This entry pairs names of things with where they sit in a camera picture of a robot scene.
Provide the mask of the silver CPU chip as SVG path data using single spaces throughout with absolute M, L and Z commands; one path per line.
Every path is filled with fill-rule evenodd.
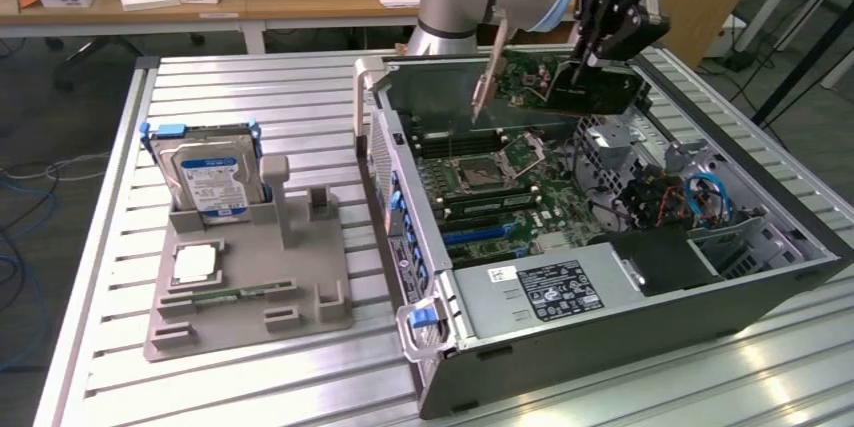
M 172 279 L 176 283 L 206 280 L 215 272 L 217 249 L 211 245 L 187 246 L 175 257 Z

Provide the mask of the graphics card with metal bracket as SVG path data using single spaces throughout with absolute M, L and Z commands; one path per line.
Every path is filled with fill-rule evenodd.
M 597 60 L 579 48 L 566 53 L 510 49 L 514 32 L 502 19 L 473 93 L 473 120 L 495 98 L 519 110 L 575 117 L 620 115 L 636 103 L 646 81 L 626 62 Z

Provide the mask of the metal drive cage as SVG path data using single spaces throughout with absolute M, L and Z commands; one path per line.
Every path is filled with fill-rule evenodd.
M 648 116 L 650 91 L 650 83 L 642 80 L 638 96 L 622 114 L 579 119 L 573 173 L 590 195 L 617 197 L 632 180 L 665 171 L 669 140 Z

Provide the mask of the black air duct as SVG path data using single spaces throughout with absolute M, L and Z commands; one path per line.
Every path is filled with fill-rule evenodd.
M 653 229 L 609 237 L 617 253 L 636 268 L 646 296 L 693 289 L 721 281 L 681 230 Z

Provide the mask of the metal disk bay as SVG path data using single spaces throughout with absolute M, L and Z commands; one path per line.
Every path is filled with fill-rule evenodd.
M 716 229 L 698 227 L 689 238 L 725 279 L 736 279 L 805 261 L 785 232 L 762 217 Z

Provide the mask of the wooden desk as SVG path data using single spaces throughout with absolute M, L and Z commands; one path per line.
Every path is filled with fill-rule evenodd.
M 0 38 L 235 31 L 247 52 L 262 54 L 271 29 L 413 26 L 417 16 L 417 9 L 379 0 L 222 0 L 134 12 L 119 0 L 94 0 L 88 8 L 23 8 L 19 0 L 0 0 Z

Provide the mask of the blue expansion slot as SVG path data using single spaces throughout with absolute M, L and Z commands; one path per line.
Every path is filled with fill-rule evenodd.
M 502 239 L 511 231 L 511 225 L 499 225 L 498 227 L 446 233 L 442 235 L 442 240 L 446 245 L 458 245 L 470 242 Z

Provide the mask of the black installed RAM stick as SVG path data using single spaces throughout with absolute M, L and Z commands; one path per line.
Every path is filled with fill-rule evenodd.
M 443 197 L 441 211 L 446 218 L 465 218 L 490 213 L 515 212 L 534 207 L 541 201 L 542 195 L 538 191 L 513 188 Z

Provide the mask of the grey power supply unit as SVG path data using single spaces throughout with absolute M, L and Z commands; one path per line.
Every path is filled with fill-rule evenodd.
M 609 243 L 469 267 L 454 279 L 481 339 L 571 323 L 645 299 Z

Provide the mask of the green motherboard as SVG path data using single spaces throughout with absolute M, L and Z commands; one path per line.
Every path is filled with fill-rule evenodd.
M 589 197 L 574 179 L 575 140 L 567 117 L 545 114 L 519 119 L 487 119 L 477 124 L 451 119 L 407 118 L 405 126 L 417 172 L 427 197 L 427 211 L 439 237 L 451 232 L 511 225 L 502 239 L 446 245 L 455 268 L 527 257 L 563 247 L 583 247 L 603 227 L 589 207 Z M 498 153 L 525 132 L 543 142 L 546 159 L 519 178 L 510 178 L 501 167 Z M 457 174 L 462 158 L 493 156 L 505 175 L 505 184 L 482 190 L 465 189 Z M 542 201 L 515 212 L 446 218 L 443 197 L 513 188 L 538 191 Z

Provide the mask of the hard disk in blue caddy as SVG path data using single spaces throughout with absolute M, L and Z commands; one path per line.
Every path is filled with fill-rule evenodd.
M 230 223 L 270 200 L 255 121 L 215 126 L 146 122 L 139 132 L 178 211 L 198 212 L 207 225 Z

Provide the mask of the green RAM stick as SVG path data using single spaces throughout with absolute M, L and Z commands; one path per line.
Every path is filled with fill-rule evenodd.
M 183 292 L 179 294 L 163 296 L 159 302 L 163 305 L 178 304 L 180 302 L 219 305 L 243 300 L 259 299 L 263 298 L 267 293 L 271 293 L 279 289 L 289 290 L 295 287 L 297 285 L 291 281 L 286 281 L 245 288 L 230 288 L 202 292 Z

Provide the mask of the metal socket cover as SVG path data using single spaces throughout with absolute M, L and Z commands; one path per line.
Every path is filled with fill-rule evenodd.
M 543 142 L 525 132 L 499 151 L 498 158 L 505 174 L 517 179 L 546 159 Z

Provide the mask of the white bin with red dot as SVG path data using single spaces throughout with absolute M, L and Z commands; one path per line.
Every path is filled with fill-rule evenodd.
M 746 26 L 748 24 L 738 16 L 734 14 L 728 15 L 724 25 L 704 56 L 705 59 L 717 59 L 728 56 L 736 46 L 738 37 L 746 29 Z

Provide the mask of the black open PC case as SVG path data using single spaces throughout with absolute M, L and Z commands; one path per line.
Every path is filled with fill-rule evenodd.
M 653 229 L 716 229 L 762 217 L 805 261 L 706 286 L 646 296 L 575 322 L 481 339 L 463 311 L 455 268 L 435 222 L 410 147 L 407 118 L 567 117 L 510 107 L 495 98 L 477 120 L 470 99 L 485 55 L 398 57 L 355 64 L 357 158 L 395 309 L 394 326 L 415 384 L 417 413 L 458 420 L 607 369 L 710 341 L 732 340 L 778 306 L 854 264 L 854 208 L 812 178 L 704 79 L 661 48 L 628 65 L 652 85 L 648 113 L 662 131 L 665 171 L 684 181 L 689 221 Z M 575 140 L 574 156 L 578 156 Z M 633 229 L 617 197 L 590 195 L 603 231 L 586 246 Z

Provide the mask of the grey parts rack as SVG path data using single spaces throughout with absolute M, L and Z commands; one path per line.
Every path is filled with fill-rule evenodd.
M 207 225 L 195 211 L 168 215 L 143 350 L 150 362 L 345 330 L 355 323 L 338 198 L 325 183 L 313 184 L 305 196 L 287 196 L 283 154 L 262 158 L 261 177 L 273 199 L 251 206 L 237 222 Z M 195 245 L 215 247 L 215 272 L 203 281 L 176 283 L 178 251 Z M 159 302 L 183 292 L 286 281 L 297 287 L 254 300 Z

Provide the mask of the CPU socket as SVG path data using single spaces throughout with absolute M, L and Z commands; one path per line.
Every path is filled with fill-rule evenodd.
M 493 156 L 462 158 L 455 170 L 465 189 L 482 190 L 505 184 L 505 175 Z

